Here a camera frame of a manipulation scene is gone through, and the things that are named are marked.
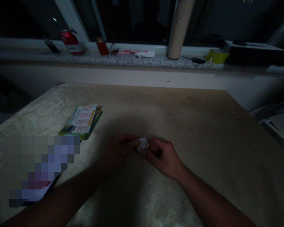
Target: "yellow tape roll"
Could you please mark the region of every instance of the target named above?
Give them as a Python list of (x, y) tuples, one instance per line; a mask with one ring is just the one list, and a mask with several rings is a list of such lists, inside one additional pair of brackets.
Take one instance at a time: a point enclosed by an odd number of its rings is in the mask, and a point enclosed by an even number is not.
[(228, 56), (230, 55), (230, 53), (223, 53), (222, 50), (219, 49), (211, 49), (205, 60), (215, 63), (215, 64), (222, 64), (226, 61), (226, 59), (228, 58)]

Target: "granite window sill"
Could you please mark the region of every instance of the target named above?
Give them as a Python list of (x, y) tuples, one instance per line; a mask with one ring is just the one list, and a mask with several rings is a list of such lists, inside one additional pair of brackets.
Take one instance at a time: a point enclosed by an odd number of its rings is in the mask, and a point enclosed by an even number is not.
[(72, 65), (99, 65), (123, 67), (148, 67), (166, 69), (195, 69), (215, 71), (237, 71), (250, 73), (268, 73), (267, 67), (230, 66), (227, 64), (193, 63), (191, 60), (180, 57), (178, 60), (169, 59), (166, 55), (156, 55), (154, 58), (137, 58), (129, 55), (106, 55), (88, 51), (82, 56), (72, 56), (68, 51), (53, 54), (46, 49), (2, 49), (0, 50), (0, 63), (57, 63)]

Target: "small card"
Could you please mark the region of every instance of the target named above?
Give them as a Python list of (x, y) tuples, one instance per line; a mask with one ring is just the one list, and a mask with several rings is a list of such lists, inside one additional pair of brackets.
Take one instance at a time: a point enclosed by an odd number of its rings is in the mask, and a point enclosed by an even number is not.
[(149, 147), (149, 144), (145, 138), (138, 139), (140, 141), (140, 144), (137, 146), (137, 151), (140, 152), (143, 149), (146, 149)]

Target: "white tissue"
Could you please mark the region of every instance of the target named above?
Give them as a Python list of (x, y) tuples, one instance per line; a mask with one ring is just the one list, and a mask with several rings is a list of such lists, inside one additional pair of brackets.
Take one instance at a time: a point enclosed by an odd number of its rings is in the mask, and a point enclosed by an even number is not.
[(154, 50), (146, 50), (142, 52), (137, 52), (135, 55), (139, 58), (141, 57), (155, 57), (155, 51)]

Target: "left hand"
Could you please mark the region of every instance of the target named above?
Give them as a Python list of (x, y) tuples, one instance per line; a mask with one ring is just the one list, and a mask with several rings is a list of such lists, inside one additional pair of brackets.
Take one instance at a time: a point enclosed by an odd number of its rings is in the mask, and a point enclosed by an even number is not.
[(121, 164), (123, 157), (139, 145), (138, 136), (125, 134), (112, 137), (109, 141), (105, 154), (100, 162), (110, 167), (117, 167)]

